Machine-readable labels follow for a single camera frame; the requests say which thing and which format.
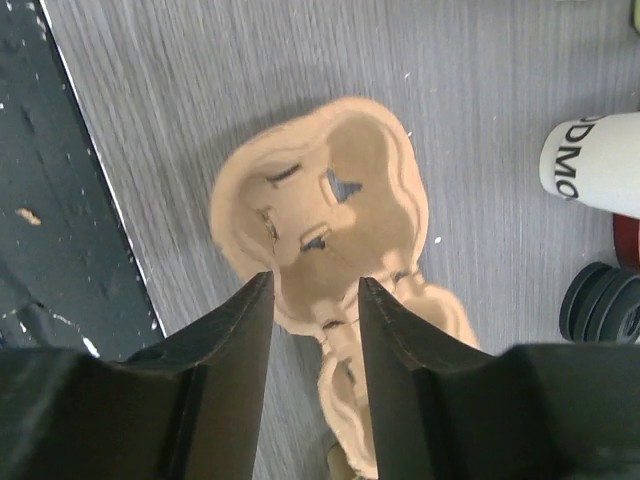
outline black rubber roller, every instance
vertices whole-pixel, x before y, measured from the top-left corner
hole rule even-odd
[[[640,275],[592,263],[571,283],[560,332],[574,342],[635,343],[640,336]]]
[[[592,263],[583,268],[569,285],[560,307],[560,334],[565,340],[575,341],[574,332],[578,311],[594,285],[611,269],[613,267],[604,263]]]

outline cardboard egg carton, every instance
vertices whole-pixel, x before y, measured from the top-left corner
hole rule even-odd
[[[318,390],[350,465],[377,478],[357,288],[374,277],[409,310],[476,346],[464,309],[417,261],[427,196],[398,119],[342,98],[236,150],[215,183],[211,231],[238,275],[275,276],[275,319],[322,346]]]

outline red object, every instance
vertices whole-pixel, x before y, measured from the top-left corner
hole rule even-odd
[[[618,262],[623,267],[640,268],[640,220],[613,216],[613,240]]]

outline white debris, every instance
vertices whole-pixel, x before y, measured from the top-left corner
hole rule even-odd
[[[66,325],[69,325],[71,327],[75,327],[75,325],[73,323],[71,323],[69,320],[64,318],[62,315],[58,315],[57,313],[54,313],[51,316],[53,318],[55,318],[56,320],[60,320],[62,323],[66,324]]]
[[[16,210],[16,215],[24,218],[27,222],[35,227],[42,225],[42,220],[40,219],[40,217],[38,217],[35,213],[33,213],[33,211],[29,210],[28,208],[19,208],[18,210]]]
[[[36,23],[40,27],[40,30],[42,30],[43,32],[47,31],[47,26],[45,25],[45,23],[42,21],[40,17],[36,17]]]
[[[87,350],[89,350],[89,353],[91,355],[93,355],[96,358],[100,357],[100,353],[98,352],[98,349],[96,348],[96,346],[93,344],[91,340],[89,340],[87,337],[82,337],[82,343],[84,343],[84,346],[87,347]]]

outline gray wooden table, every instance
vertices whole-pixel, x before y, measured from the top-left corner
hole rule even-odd
[[[54,36],[167,333],[240,282],[212,245],[211,186],[254,134],[342,95],[411,132],[430,199],[421,259],[483,347],[559,339],[611,216],[543,192],[559,122],[635,110],[629,0],[47,0]],[[314,341],[275,328],[255,478],[326,478]]]

